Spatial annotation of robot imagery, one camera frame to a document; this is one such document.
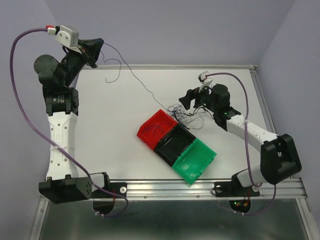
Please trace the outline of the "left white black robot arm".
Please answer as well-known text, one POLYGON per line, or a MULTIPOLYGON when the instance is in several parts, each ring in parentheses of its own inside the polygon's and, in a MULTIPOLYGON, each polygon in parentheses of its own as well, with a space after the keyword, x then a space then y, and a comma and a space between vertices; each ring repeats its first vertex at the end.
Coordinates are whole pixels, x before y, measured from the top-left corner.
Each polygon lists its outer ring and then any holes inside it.
POLYGON ((88 200, 92 182, 80 177, 75 157, 75 130, 79 115, 79 93, 71 86, 84 66, 95 69, 104 40, 78 41, 79 51, 63 47, 66 55, 61 61, 43 54, 33 64, 42 85, 45 112, 50 126, 49 167, 39 192, 54 204, 88 200))

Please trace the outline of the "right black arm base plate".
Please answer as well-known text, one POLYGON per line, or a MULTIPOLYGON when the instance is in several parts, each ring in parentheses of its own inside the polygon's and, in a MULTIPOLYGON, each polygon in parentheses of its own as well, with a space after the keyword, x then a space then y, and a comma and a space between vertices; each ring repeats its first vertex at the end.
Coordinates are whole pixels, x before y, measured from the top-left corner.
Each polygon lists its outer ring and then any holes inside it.
POLYGON ((216 181, 211 189, 211 193, 217 198, 231 197, 259 197, 260 192, 254 191, 252 187, 243 187, 231 181, 216 181))

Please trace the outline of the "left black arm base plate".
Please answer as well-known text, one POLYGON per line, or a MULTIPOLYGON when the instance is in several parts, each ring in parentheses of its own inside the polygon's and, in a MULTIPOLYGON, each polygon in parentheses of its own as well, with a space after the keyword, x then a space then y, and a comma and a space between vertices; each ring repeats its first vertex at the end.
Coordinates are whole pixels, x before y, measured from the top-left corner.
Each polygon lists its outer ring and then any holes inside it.
MULTIPOLYGON (((111 182, 107 186, 103 186, 103 189, 105 189, 108 192, 111 192, 113 194, 126 197, 127 196, 127 190, 128 190, 128 184, 126 182, 111 182)), ((104 191, 99 190, 95 186, 92 186, 91 190, 91 199, 110 199, 110 198, 117 198, 117 196, 111 195, 109 193, 105 193, 104 191)))

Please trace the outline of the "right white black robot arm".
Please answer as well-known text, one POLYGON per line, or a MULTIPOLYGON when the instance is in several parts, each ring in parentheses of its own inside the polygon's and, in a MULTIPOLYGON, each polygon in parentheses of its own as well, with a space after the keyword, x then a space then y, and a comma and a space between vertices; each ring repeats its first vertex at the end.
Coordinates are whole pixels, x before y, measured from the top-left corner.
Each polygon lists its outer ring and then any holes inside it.
POLYGON ((301 161, 293 138, 288 134, 278 135, 248 121, 239 111, 231 107, 230 93, 222 84, 189 89, 179 102, 186 110, 204 107, 213 113, 215 123, 226 132, 244 140, 260 153, 260 164, 235 173, 231 177, 230 189, 242 195, 248 187, 279 182, 299 173, 301 161))

